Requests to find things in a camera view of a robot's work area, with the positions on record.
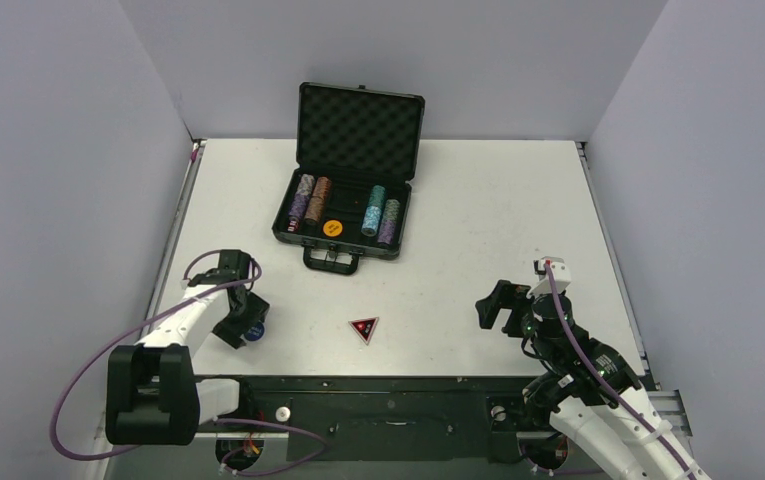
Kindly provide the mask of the blue round button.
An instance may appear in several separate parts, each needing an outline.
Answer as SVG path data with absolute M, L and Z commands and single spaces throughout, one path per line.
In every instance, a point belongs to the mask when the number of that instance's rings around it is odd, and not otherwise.
M 258 322 L 243 335 L 243 338 L 247 342 L 256 342 L 260 340 L 264 334 L 265 325 L 262 322 Z

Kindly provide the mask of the yellow round button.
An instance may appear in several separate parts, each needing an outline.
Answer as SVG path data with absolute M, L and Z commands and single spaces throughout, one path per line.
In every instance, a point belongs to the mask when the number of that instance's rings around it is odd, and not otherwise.
M 329 238 L 339 237 L 343 233 L 343 230 L 344 226 L 342 222 L 335 219 L 326 221 L 322 227 L 323 234 Z

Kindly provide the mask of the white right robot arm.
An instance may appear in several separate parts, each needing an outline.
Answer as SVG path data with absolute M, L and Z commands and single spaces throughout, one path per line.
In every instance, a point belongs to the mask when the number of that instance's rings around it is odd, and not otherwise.
M 484 330 L 508 311 L 504 333 L 546 369 L 522 390 L 524 418 L 567 438 L 612 479 L 708 478 L 629 363 L 575 321 L 566 263 L 542 257 L 533 268 L 536 284 L 500 280 L 475 304 Z

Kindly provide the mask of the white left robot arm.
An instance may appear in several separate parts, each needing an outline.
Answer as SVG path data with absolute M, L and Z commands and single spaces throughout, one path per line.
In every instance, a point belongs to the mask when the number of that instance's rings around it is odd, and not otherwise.
M 111 351 L 105 416 L 111 444 L 187 445 L 216 417 L 233 430 L 255 420 L 256 402 L 239 381 L 200 379 L 193 366 L 210 337 L 233 349 L 259 340 L 270 309 L 252 290 L 261 275 L 256 260 L 242 250 L 216 254 L 216 266 L 185 275 L 180 301 L 156 316 L 147 335 Z

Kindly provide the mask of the triangular all-in button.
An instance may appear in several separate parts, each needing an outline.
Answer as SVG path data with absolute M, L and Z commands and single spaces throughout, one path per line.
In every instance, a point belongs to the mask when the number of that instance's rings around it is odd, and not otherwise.
M 348 325 L 365 345 L 369 345 L 378 323 L 378 317 L 371 317 L 350 321 Z

